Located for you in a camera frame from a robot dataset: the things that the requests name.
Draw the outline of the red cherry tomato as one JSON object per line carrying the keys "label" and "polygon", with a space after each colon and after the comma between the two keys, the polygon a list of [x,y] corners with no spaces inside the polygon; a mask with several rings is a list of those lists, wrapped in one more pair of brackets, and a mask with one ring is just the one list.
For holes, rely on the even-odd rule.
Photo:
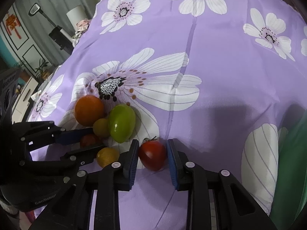
{"label": "red cherry tomato", "polygon": [[145,168],[159,171],[164,166],[167,150],[156,136],[151,139],[145,138],[139,147],[138,156]]}
{"label": "red cherry tomato", "polygon": [[94,134],[85,135],[80,140],[80,148],[84,149],[87,147],[93,147],[96,146],[97,144],[100,144],[100,142],[101,142],[100,138]]}

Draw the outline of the brown longan front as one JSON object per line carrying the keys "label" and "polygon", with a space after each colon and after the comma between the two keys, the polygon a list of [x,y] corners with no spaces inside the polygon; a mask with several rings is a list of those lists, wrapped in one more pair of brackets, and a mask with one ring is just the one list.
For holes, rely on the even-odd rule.
{"label": "brown longan front", "polygon": [[97,153],[96,161],[100,167],[104,168],[107,165],[118,161],[119,156],[120,153],[117,149],[105,147]]}

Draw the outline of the brown longan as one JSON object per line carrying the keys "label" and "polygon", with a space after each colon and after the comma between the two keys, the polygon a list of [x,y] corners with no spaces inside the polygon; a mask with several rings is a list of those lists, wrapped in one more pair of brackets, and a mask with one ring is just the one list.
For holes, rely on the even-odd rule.
{"label": "brown longan", "polygon": [[93,132],[100,138],[108,137],[110,135],[108,120],[106,118],[101,118],[95,121],[93,124]]}
{"label": "brown longan", "polygon": [[100,167],[104,168],[107,165],[118,161],[119,156],[120,153],[117,149],[105,147],[97,153],[96,161]]}

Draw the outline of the green oval tomato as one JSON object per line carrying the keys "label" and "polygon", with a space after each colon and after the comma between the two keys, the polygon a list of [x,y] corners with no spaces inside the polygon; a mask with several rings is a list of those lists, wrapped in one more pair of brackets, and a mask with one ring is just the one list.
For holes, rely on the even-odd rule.
{"label": "green oval tomato", "polygon": [[110,135],[118,143],[126,142],[132,135],[136,124],[134,110],[126,105],[116,105],[109,114]]}

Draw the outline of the green plastic bowl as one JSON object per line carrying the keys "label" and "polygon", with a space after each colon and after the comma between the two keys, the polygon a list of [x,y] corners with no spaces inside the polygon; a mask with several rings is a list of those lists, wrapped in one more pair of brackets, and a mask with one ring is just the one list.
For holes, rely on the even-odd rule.
{"label": "green plastic bowl", "polygon": [[306,115],[282,131],[278,176],[270,218],[277,229],[289,229],[306,205]]}

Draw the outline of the large orange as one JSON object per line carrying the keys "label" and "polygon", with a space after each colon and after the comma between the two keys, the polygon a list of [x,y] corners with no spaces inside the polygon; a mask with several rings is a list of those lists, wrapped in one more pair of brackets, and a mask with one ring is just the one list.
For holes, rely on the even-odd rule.
{"label": "large orange", "polygon": [[74,116],[79,124],[91,127],[105,115],[105,106],[101,99],[86,95],[78,99],[74,107]]}

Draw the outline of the purple floral tablecloth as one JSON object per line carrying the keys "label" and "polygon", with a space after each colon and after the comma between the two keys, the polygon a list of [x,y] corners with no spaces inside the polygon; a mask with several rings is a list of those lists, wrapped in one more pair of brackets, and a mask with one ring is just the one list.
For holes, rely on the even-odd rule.
{"label": "purple floral tablecloth", "polygon": [[132,138],[228,170],[270,217],[281,132],[306,115],[306,22],[283,0],[101,0],[30,120],[78,129],[88,94],[131,106]]}

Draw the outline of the pink crumpled cloth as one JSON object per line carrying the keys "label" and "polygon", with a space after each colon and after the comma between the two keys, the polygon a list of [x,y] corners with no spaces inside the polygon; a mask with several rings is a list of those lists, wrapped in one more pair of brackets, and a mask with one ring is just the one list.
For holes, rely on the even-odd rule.
{"label": "pink crumpled cloth", "polygon": [[81,36],[88,30],[90,24],[91,24],[91,20],[89,19],[84,19],[77,23],[77,29],[72,38],[73,47],[75,47],[79,43]]}

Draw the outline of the white cylindrical lamp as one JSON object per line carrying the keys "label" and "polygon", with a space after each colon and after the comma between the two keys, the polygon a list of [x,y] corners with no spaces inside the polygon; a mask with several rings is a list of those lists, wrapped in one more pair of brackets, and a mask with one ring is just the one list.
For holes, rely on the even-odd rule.
{"label": "white cylindrical lamp", "polygon": [[78,5],[77,7],[68,11],[66,16],[68,17],[75,31],[77,30],[77,24],[80,21],[87,19],[87,15],[81,5]]}

